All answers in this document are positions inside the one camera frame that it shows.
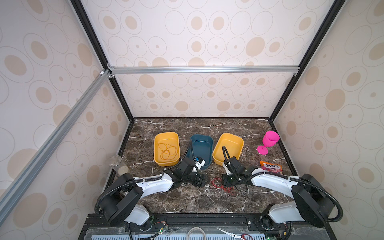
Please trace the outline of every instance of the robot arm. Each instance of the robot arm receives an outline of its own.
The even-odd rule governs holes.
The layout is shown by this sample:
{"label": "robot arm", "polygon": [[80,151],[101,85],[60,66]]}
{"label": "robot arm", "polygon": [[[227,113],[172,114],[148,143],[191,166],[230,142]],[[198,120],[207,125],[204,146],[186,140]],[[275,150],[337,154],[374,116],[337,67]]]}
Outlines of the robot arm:
{"label": "robot arm", "polygon": [[264,210],[261,220],[266,229],[274,228],[276,223],[291,221],[307,221],[313,226],[323,227],[335,206],[321,184],[309,174],[286,177],[257,167],[245,168],[235,157],[225,161],[223,167],[226,171],[222,175],[225,187],[245,183],[266,187],[294,199],[284,204],[270,204]]}
{"label": "robot arm", "polygon": [[111,227],[123,221],[143,225],[150,216],[145,207],[137,205],[137,202],[145,196],[176,189],[183,183],[203,187],[207,180],[199,170],[204,163],[200,157],[194,160],[186,158],[177,165],[164,169],[157,176],[139,178],[123,174],[100,195],[95,212],[104,215]]}

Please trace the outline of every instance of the brown marble surface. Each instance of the brown marble surface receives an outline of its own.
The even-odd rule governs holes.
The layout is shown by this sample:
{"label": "brown marble surface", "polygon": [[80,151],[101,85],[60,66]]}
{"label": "brown marble surface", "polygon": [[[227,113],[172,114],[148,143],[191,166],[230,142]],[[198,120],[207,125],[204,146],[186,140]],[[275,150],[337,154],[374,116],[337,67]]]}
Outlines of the brown marble surface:
{"label": "brown marble surface", "polygon": [[[244,140],[239,161],[246,166],[260,166],[260,161],[280,164],[283,174],[292,175],[278,144],[260,155],[256,148],[262,145],[266,131],[271,130],[264,119],[137,119],[124,150],[123,159],[137,177],[149,177],[162,172],[163,167],[153,160],[154,138],[161,132],[176,132],[179,135],[180,152],[184,153],[189,139],[194,134],[211,136],[216,145],[221,134],[229,132]],[[223,167],[212,161],[202,170],[209,179],[225,173]],[[139,201],[152,213],[251,213],[262,212],[270,203],[292,201],[290,197],[263,187],[250,186],[248,192],[234,190],[228,194],[207,184],[202,188],[188,184],[175,190],[147,196]]]}

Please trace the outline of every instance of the clear cylinder container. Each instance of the clear cylinder container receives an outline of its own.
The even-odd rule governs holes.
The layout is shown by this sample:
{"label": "clear cylinder container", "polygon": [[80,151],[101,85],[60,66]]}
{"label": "clear cylinder container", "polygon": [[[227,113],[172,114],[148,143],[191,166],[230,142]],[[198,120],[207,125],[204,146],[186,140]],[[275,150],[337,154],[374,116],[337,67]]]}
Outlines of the clear cylinder container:
{"label": "clear cylinder container", "polygon": [[129,167],[125,164],[119,155],[110,157],[108,159],[109,165],[115,170],[119,176],[129,173]]}

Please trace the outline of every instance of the scissors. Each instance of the scissors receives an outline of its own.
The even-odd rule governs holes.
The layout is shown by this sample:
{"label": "scissors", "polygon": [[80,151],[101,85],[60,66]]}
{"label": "scissors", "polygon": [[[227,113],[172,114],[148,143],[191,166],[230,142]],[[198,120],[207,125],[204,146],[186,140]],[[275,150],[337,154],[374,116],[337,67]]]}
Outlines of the scissors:
{"label": "scissors", "polygon": [[236,235],[236,234],[234,234],[234,233],[227,232],[227,231],[225,231],[224,229],[221,229],[221,228],[217,228],[217,229],[219,229],[220,231],[222,231],[222,232],[225,233],[225,234],[230,235],[230,236],[233,237],[233,238],[239,238],[239,239],[242,239],[242,240],[249,240],[249,239],[246,239],[246,238],[245,238],[245,236],[248,236],[248,237],[250,238],[250,240],[253,240],[253,238],[251,237],[251,235],[246,234],[246,233],[244,233],[244,234],[242,234],[242,235],[240,236],[240,235]]}

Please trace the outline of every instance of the candy bag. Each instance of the candy bag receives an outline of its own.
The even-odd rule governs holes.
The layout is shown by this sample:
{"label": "candy bag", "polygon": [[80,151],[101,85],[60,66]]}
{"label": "candy bag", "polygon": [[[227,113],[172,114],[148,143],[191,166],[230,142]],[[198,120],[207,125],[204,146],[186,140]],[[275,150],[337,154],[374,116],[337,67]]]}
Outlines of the candy bag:
{"label": "candy bag", "polygon": [[283,168],[279,164],[260,161],[260,166],[263,170],[283,174]]}

